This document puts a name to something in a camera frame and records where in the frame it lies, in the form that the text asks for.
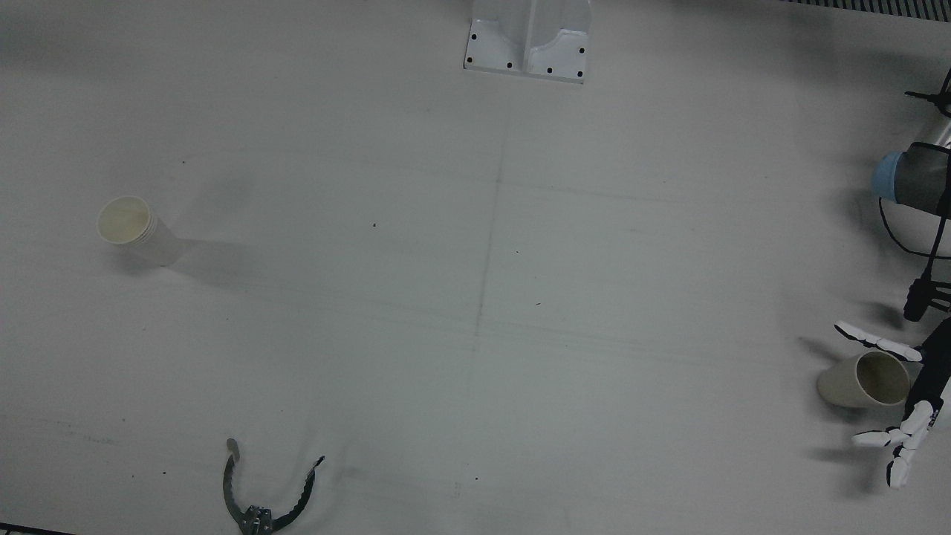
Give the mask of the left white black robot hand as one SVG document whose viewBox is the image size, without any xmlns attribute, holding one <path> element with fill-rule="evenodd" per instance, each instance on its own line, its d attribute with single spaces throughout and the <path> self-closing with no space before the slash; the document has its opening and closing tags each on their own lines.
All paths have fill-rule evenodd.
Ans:
<svg viewBox="0 0 951 535">
<path fill-rule="evenodd" d="M 920 363 L 906 397 L 903 420 L 899 426 L 861 432 L 852 437 L 861 447 L 893 447 L 893 459 L 887 464 L 886 483 L 899 490 L 908 482 L 912 460 L 936 424 L 944 404 L 949 402 L 949 319 L 941 322 L 918 346 L 896 342 L 863 331 L 848 322 L 835 322 L 843 337 L 896 357 L 900 362 Z"/>
</svg>

